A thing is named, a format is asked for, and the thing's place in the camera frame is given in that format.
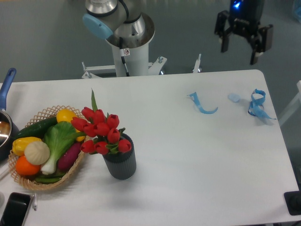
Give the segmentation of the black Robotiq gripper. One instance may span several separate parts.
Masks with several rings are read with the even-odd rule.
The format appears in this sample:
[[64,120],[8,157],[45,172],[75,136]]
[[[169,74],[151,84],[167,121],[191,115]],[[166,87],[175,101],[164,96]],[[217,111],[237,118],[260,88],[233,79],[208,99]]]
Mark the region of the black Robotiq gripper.
[[[274,26],[259,26],[263,13],[264,0],[231,0],[230,12],[219,12],[214,33],[221,39],[221,52],[228,50],[230,34],[250,38],[252,47],[250,65],[257,63],[258,58],[272,47]],[[230,27],[225,29],[226,22]]]

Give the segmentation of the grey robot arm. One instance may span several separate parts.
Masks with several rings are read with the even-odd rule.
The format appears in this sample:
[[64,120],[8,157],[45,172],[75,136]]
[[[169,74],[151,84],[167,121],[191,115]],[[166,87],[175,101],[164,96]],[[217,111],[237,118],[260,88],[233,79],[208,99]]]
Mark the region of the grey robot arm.
[[[141,11],[139,0],[87,0],[85,7],[85,27],[119,49],[141,47],[154,36],[154,23]],[[262,0],[232,0],[229,10],[218,13],[214,33],[222,41],[222,52],[228,50],[231,34],[245,38],[250,44],[251,65],[271,48],[273,25],[261,25],[263,7]]]

